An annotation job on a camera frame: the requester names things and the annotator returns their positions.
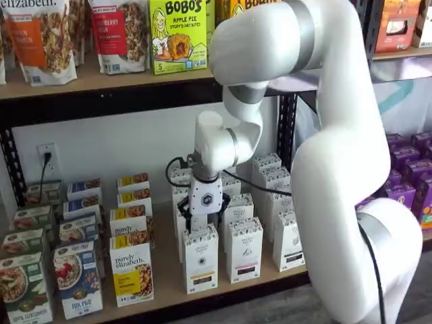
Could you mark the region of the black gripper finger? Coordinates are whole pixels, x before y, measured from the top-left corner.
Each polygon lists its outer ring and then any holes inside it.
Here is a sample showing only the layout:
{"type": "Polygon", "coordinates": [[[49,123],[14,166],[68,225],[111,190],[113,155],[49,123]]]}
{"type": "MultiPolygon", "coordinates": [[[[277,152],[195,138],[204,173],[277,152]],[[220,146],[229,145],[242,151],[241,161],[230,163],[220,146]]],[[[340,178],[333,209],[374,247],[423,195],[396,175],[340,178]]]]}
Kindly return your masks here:
{"type": "Polygon", "coordinates": [[[221,209],[219,211],[219,223],[222,222],[223,220],[223,215],[225,213],[225,210],[227,209],[229,203],[230,203],[230,196],[228,194],[222,194],[222,204],[221,204],[221,209]]]}
{"type": "Polygon", "coordinates": [[[177,223],[178,229],[187,231],[189,234],[192,229],[192,214],[190,213],[189,198],[183,198],[177,203],[177,223]]]}

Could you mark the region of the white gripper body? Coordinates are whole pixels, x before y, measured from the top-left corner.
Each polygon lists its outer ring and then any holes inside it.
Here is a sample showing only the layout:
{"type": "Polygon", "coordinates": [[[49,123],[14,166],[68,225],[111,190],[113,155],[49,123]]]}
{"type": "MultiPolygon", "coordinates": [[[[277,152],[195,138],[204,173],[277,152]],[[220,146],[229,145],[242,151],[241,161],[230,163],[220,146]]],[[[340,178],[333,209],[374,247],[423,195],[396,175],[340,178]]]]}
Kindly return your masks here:
{"type": "Polygon", "coordinates": [[[212,182],[202,182],[193,177],[188,196],[189,210],[192,216],[219,212],[223,202],[221,177],[215,178],[212,182]]]}

